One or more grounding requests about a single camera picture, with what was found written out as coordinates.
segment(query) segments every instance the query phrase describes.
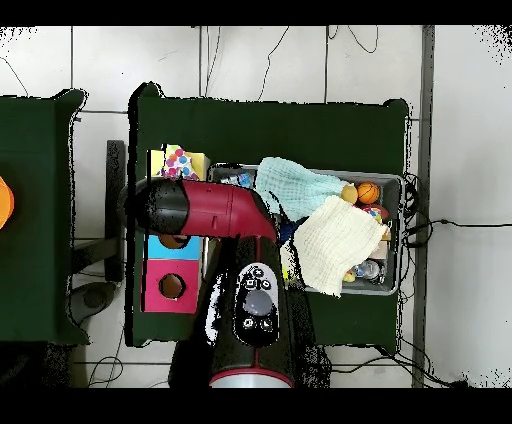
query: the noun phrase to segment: plastic bin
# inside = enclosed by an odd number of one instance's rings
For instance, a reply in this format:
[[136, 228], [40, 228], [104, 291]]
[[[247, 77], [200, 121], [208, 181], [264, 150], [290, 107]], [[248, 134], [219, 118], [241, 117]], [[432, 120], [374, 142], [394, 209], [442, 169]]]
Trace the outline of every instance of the plastic bin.
[[[224, 178], [242, 173], [249, 173], [256, 179], [258, 170], [257, 165], [235, 165], [217, 163], [210, 166], [208, 172], [208, 181], [220, 182]], [[370, 282], [362, 278], [356, 278], [352, 283], [343, 283], [343, 293], [389, 296], [398, 289], [400, 269], [402, 265], [402, 229], [404, 226], [403, 208], [405, 205], [405, 181], [398, 175], [391, 174], [373, 174], [365, 172], [331, 171], [311, 169], [318, 174], [334, 175], [345, 181], [359, 184], [364, 181], [371, 181], [380, 188], [379, 199], [375, 202], [382, 205], [389, 212], [390, 218], [387, 225], [391, 230], [391, 242], [387, 260], [379, 261], [384, 266], [385, 273], [379, 283]], [[307, 291], [316, 291], [311, 287]]]

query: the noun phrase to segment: plastic bottle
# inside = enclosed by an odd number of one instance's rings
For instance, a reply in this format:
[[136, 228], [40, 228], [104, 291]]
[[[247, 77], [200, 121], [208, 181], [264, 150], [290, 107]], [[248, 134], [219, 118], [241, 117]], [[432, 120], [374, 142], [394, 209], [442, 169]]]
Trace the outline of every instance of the plastic bottle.
[[366, 280], [374, 280], [379, 276], [380, 272], [379, 264], [371, 259], [363, 261], [352, 269], [355, 271], [357, 277], [365, 278]]

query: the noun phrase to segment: box with round hole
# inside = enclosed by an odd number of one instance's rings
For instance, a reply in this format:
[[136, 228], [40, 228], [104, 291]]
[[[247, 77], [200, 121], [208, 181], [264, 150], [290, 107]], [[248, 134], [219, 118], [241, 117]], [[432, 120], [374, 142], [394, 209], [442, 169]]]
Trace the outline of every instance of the box with round hole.
[[200, 270], [200, 238], [189, 237], [177, 248], [150, 235], [146, 284], [141, 284], [144, 312], [194, 314]]

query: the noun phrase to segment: blue box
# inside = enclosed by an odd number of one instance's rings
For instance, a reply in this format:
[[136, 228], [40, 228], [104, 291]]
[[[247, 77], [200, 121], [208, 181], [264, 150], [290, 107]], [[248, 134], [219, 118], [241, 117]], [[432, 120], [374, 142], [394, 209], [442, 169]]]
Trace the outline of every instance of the blue box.
[[199, 260], [201, 255], [200, 237], [192, 236], [185, 247], [181, 249], [168, 249], [157, 236], [149, 236], [148, 259], [188, 259]]

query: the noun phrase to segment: green table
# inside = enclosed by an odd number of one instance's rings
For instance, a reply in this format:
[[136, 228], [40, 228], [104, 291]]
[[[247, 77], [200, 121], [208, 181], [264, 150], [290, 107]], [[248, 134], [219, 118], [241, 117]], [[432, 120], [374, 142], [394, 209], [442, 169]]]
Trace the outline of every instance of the green table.
[[[203, 152], [212, 163], [259, 164], [266, 156], [280, 156], [307, 168], [403, 172], [408, 115], [403, 100], [384, 105], [301, 105], [175, 99], [165, 98], [150, 83], [133, 93], [128, 113], [129, 169], [131, 161], [136, 180], [146, 175], [147, 150], [160, 149], [164, 143]], [[140, 311], [142, 234], [135, 235], [134, 244], [133, 293], [127, 293], [127, 304], [133, 303], [134, 344], [188, 338], [194, 316]], [[318, 344], [380, 345], [395, 352], [396, 294], [308, 296]]]
[[0, 230], [0, 341], [88, 342], [65, 312], [73, 248], [68, 144], [83, 100], [79, 90], [0, 97], [0, 175], [15, 201]]

